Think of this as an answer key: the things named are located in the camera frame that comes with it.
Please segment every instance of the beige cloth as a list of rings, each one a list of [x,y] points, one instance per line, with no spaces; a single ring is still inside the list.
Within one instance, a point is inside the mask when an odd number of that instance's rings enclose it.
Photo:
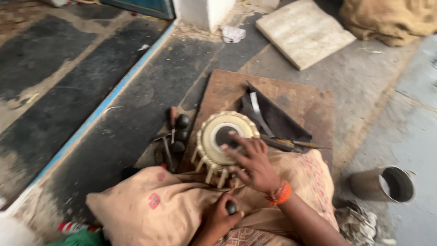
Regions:
[[[269,159],[293,191],[338,230],[332,207],[333,182],[320,152],[273,151]],[[190,180],[198,180],[198,175],[172,175],[162,167],[149,167],[102,193],[88,194],[86,203],[108,230],[113,246],[185,246],[198,229],[202,212],[223,192]],[[296,245],[290,239],[297,236],[293,225],[278,207],[269,206],[264,194],[242,187],[234,190],[234,196],[238,210],[246,215],[218,245],[232,240]]]
[[[403,46],[437,32],[436,0],[344,0],[340,17],[361,40]]]

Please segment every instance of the wooden board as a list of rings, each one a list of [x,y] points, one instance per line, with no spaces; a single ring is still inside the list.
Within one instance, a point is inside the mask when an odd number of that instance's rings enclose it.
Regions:
[[[299,70],[357,39],[313,0],[299,0],[264,15],[257,28]]]
[[[224,110],[239,111],[240,98],[250,82],[261,93],[293,118],[310,134],[312,142],[332,148],[333,145],[333,95],[330,91],[316,87],[294,84],[247,74],[224,70],[214,70],[209,78],[199,113],[194,122],[193,131],[187,144],[179,172],[194,170],[191,157],[196,148],[196,133],[202,123],[212,114]],[[332,163],[332,150],[321,150],[323,160]]]

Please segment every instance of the orange bracelet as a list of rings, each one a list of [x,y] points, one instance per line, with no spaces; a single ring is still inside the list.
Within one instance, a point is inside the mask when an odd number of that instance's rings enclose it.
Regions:
[[[271,206],[278,205],[285,202],[290,197],[290,195],[290,184],[285,179],[281,179],[278,189],[275,191],[274,194],[271,194],[269,197],[267,197],[267,200],[270,201],[269,205]]]

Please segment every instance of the hand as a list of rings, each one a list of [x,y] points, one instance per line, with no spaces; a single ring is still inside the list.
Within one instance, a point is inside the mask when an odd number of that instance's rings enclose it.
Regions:
[[[207,219],[202,234],[215,238],[215,242],[226,235],[244,216],[243,211],[229,215],[225,207],[227,201],[237,204],[237,200],[233,196],[229,193],[223,193],[207,210]]]
[[[267,157],[267,144],[260,138],[243,138],[236,132],[229,132],[235,142],[242,145],[247,152],[247,156],[232,149],[228,145],[222,145],[222,149],[229,156],[234,158],[244,169],[236,166],[229,167],[229,171],[237,173],[243,183],[250,188],[272,194],[278,189],[281,179],[273,170]]]

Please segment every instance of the green cloth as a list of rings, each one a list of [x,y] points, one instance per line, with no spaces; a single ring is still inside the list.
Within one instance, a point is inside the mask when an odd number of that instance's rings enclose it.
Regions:
[[[61,241],[46,244],[46,246],[104,246],[100,232],[80,230]]]

